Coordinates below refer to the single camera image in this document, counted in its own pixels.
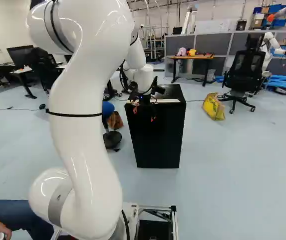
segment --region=black pedestal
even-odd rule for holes
[[[125,105],[137,166],[140,168],[179,168],[186,102],[179,84],[161,85],[152,106]],[[162,102],[178,99],[179,102]]]

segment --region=yellow object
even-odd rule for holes
[[[225,120],[225,106],[217,99],[217,92],[209,93],[203,103],[203,109],[215,121]]]
[[[188,53],[188,56],[194,57],[194,56],[195,56],[195,53],[196,53],[196,50],[195,50],[195,49],[190,49],[190,50],[189,50],[189,53]]]

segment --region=person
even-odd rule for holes
[[[50,240],[53,226],[39,218],[26,200],[0,200],[0,233],[10,240],[12,231],[26,230],[33,240]]]

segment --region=blue hose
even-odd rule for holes
[[[215,80],[217,83],[222,83],[224,81],[223,76],[216,76]],[[286,76],[282,75],[272,75],[268,82],[268,87],[279,87],[279,88],[286,88]]]

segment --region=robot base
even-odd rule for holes
[[[176,206],[139,206],[125,202],[123,211],[128,222],[130,240],[178,240]],[[113,234],[110,240],[127,240],[125,224],[122,228],[124,230],[120,234]],[[56,228],[51,240],[57,240],[62,232],[62,229]]]

